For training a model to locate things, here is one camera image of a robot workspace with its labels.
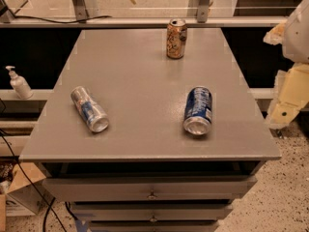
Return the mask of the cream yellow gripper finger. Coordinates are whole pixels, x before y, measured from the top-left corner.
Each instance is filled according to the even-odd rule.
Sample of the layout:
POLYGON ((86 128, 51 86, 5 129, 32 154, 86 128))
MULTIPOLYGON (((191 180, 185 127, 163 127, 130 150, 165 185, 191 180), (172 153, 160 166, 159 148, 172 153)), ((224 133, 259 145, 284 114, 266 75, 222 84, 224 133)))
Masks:
POLYGON ((308 103, 309 65, 294 64, 287 72, 279 70, 267 110, 268 127, 273 130, 287 127, 308 103))

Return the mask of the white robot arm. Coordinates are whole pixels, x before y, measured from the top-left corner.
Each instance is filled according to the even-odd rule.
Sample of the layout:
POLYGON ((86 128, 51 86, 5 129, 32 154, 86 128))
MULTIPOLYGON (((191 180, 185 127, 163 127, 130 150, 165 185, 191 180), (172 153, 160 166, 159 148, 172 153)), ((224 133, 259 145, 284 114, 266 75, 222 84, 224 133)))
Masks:
POLYGON ((294 62, 275 76, 274 97, 267 110, 267 125, 281 130, 309 103, 309 0, 302 0, 286 22, 268 31, 264 42, 281 44, 283 56, 294 62))

